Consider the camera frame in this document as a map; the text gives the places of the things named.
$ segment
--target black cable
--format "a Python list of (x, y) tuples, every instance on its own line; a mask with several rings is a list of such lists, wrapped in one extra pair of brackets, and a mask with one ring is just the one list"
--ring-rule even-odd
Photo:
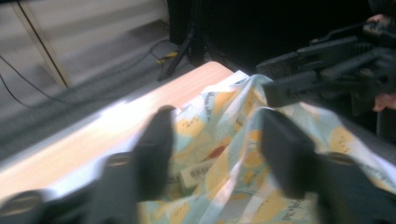
[(8, 93), (12, 96), (12, 98), (14, 98), (14, 100), (16, 100), (18, 103), (20, 103), (21, 105), (23, 105), (23, 106), (25, 106), (25, 107), (27, 107), (27, 108), (32, 108), (30, 105), (27, 105), (27, 104), (25, 104), (24, 102), (22, 102), (20, 99), (18, 99), (13, 93), (12, 93), (12, 91), (9, 89), (9, 87), (7, 86), (7, 83), (4, 81), (4, 78), (3, 78), (3, 76), (0, 74), (0, 78), (1, 78), (1, 80), (2, 80), (2, 82), (3, 82), (3, 84), (4, 84), (4, 86), (6, 87), (6, 89), (7, 89), (7, 91), (8, 91)]
[[(132, 63), (128, 66), (126, 66), (123, 69), (117, 70), (111, 74), (117, 74), (119, 72), (122, 72), (124, 70), (129, 69), (130, 67), (136, 66), (137, 64), (141, 63), (144, 59), (146, 59), (150, 54), (156, 58), (160, 63), (161, 63), (161, 74), (163, 73), (163, 63), (161, 62), (161, 60), (158, 58), (157, 55), (155, 55), (153, 53), (153, 51), (155, 50), (155, 48), (157, 48), (161, 43), (164, 43), (168, 40), (161, 40), (159, 42), (157, 42), (155, 45), (153, 45), (149, 51), (143, 55), (139, 60), (137, 60), (135, 63)], [(87, 100), (83, 100), (83, 101), (78, 101), (78, 102), (67, 102), (64, 100), (60, 100), (57, 99), (55, 97), (52, 97), (50, 95), (48, 95), (47, 93), (45, 93), (44, 91), (40, 90), (35, 84), (33, 84), (31, 81), (29, 81), (26, 77), (24, 77), (9, 61), (7, 61), (2, 55), (0, 55), (0, 59), (6, 64), (8, 65), (19, 77), (21, 77), (26, 83), (28, 83), (30, 86), (32, 86), (35, 90), (39, 91), (41, 94), (45, 95), (47, 98), (51, 99), (52, 101), (61, 103), (61, 104), (65, 104), (65, 105), (82, 105), (82, 104), (87, 104), (87, 103), (94, 103), (94, 102), (98, 102), (98, 101), (111, 101), (111, 100), (116, 100), (116, 99), (120, 99), (122, 96), (114, 96), (114, 97), (107, 97), (107, 98), (93, 98), (93, 99), (87, 99)], [(21, 105), (27, 107), (27, 108), (33, 108), (31, 105), (27, 105), (24, 102), (22, 102), (20, 99), (18, 99), (13, 93), (12, 91), (9, 89), (7, 83), (4, 81), (4, 78), (2, 76), (0, 76), (0, 78), (2, 79), (3, 84), (5, 85), (8, 93), (12, 96), (12, 98), (14, 98), (18, 103), (20, 103)]]

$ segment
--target floor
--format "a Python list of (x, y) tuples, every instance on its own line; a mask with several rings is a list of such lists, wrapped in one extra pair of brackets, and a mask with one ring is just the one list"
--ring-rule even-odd
[[(43, 67), (19, 71), (28, 74), (47, 96), (17, 76), (6, 80), (7, 86), (17, 89), (15, 95), (29, 108), (9, 96), (2, 97), (0, 166), (7, 158), (122, 97), (131, 94), (137, 97), (192, 70), (194, 67), (184, 58), (170, 78), (157, 81), (171, 62), (160, 64), (157, 59), (178, 49), (167, 39), (166, 24), (156, 21), (95, 48), (64, 55), (60, 60), (74, 85), (69, 90), (61, 89)], [(8, 94), (6, 90), (1, 91), (3, 95)]]
[[(119, 63), (147, 52), (149, 48), (161, 40), (166, 40), (167, 37), (166, 24), (156, 21), (109, 39), (98, 46), (62, 55), (59, 60), (64, 66), (72, 86), (76, 87)], [(170, 43), (165, 44), (170, 50), (177, 48)], [(156, 50), (163, 52), (164, 48), (157, 46)], [(55, 83), (44, 66), (38, 64), (19, 72), (50, 96), (56, 96), (65, 91)], [(5, 77), (5, 82), (12, 93), (26, 105), (37, 105), (49, 99), (48, 96), (33, 88), (17, 74)], [(4, 86), (0, 87), (0, 93), (2, 95), (0, 98), (0, 122), (10, 119), (22, 111), (29, 110), (28, 107), (13, 99)]]

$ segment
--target crumpled cloth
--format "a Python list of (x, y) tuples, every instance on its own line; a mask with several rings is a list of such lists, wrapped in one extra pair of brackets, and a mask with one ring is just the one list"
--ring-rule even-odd
[[(227, 88), (213, 86), (181, 108), (175, 120), (170, 174), (216, 158), (188, 194), (169, 185), (158, 201), (139, 204), (142, 223), (316, 223), (312, 200), (289, 200), (260, 153), (260, 119), (267, 106), (263, 75)], [(351, 156), (380, 188), (396, 192), (372, 152), (328, 110), (304, 103), (276, 108), (317, 144), (316, 151)]]

